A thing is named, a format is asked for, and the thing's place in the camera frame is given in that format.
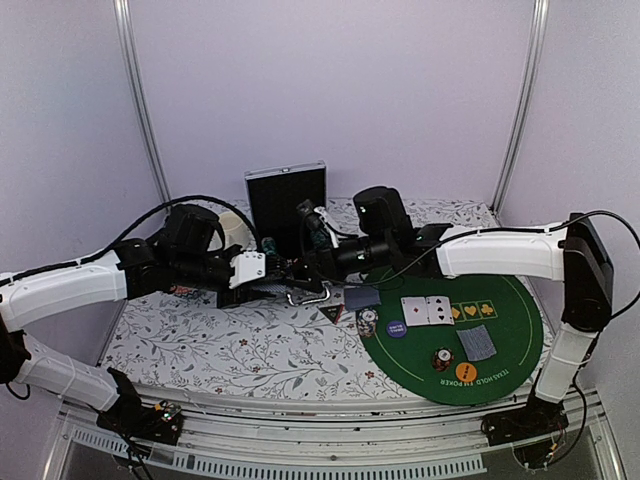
white cup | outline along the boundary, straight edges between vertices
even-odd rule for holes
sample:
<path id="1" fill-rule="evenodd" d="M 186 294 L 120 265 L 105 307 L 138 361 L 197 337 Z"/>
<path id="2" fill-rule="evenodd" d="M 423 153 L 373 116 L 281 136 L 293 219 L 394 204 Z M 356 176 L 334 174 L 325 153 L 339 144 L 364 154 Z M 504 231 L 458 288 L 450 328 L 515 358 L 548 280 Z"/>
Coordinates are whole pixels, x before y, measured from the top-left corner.
<path id="1" fill-rule="evenodd" d="M 251 243 L 251 231 L 242 219 L 233 212 L 224 212 L 220 214 L 220 225 L 224 230 L 224 246 L 229 248 L 231 245 L 240 245 L 246 249 Z M 209 250 L 217 250 L 221 247 L 220 238 L 217 234 L 213 236 Z"/>

green circle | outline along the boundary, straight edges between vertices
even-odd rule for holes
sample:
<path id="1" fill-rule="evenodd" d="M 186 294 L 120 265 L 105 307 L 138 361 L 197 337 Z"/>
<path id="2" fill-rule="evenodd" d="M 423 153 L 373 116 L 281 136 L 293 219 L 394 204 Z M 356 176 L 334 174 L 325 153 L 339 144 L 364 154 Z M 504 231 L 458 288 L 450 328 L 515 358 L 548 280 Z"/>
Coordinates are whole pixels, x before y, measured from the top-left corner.
<path id="1" fill-rule="evenodd" d="M 374 270 L 367 282 L 382 278 L 386 271 Z M 409 327 L 402 338 L 389 336 L 389 322 L 404 322 L 402 297 L 434 295 L 449 297 L 452 306 L 458 309 L 460 316 L 455 325 Z M 396 383 L 434 402 L 478 405 L 497 400 L 522 385 L 540 359 L 543 339 L 540 312 L 531 294 L 515 277 L 468 275 L 434 280 L 405 276 L 380 285 L 380 299 L 382 304 L 376 307 L 379 316 L 376 334 L 362 338 L 367 352 Z M 468 360 L 456 331 L 480 325 L 489 331 L 497 354 L 470 362 L 478 376 L 471 383 L 462 383 L 456 377 L 456 366 Z M 437 372 L 431 365 L 439 348 L 448 348 L 454 355 L 451 366 L 444 372 Z"/>

black box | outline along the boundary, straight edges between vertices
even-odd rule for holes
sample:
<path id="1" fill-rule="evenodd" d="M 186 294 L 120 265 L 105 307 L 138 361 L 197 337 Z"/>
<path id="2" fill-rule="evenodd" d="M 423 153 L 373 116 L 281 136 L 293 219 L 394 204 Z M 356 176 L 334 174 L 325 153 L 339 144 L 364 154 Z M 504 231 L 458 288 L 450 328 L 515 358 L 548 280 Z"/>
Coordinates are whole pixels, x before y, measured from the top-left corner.
<path id="1" fill-rule="evenodd" d="M 301 255 L 298 204 L 309 199 L 326 206 L 324 162 L 269 168 L 245 173 L 253 223 L 261 238 L 272 237 L 285 258 Z"/>

table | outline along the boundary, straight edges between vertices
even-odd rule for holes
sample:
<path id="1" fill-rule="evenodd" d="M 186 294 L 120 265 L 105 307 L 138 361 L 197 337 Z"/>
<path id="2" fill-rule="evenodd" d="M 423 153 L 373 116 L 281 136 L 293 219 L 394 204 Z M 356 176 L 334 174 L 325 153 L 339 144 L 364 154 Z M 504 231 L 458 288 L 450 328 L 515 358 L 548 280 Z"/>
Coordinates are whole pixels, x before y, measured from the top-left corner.
<path id="1" fill-rule="evenodd" d="M 235 205 L 249 212 L 246 202 Z M 496 226 L 479 202 L 405 199 L 405 205 L 416 226 Z M 357 232 L 350 200 L 331 199 L 327 209 L 341 230 Z M 341 301 L 342 289 L 335 288 L 320 305 Z M 128 302 L 102 365 L 145 385 L 220 396 L 309 402 L 416 398 L 373 362 L 353 313 L 333 325 L 315 306 L 294 308 L 284 299 L 225 310 L 212 305 L 204 291 L 156 293 Z M 546 323 L 543 328 L 540 362 L 552 342 Z"/>

dealer button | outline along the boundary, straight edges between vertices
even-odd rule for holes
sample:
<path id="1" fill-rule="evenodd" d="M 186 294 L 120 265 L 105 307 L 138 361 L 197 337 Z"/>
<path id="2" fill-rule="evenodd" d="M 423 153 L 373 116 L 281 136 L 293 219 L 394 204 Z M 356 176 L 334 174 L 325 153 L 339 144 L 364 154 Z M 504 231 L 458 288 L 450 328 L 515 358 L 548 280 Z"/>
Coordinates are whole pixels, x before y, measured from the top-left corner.
<path id="1" fill-rule="evenodd" d="M 456 367 L 456 377 L 464 383 L 471 383 L 478 378 L 478 370 L 470 363 L 463 362 Z"/>

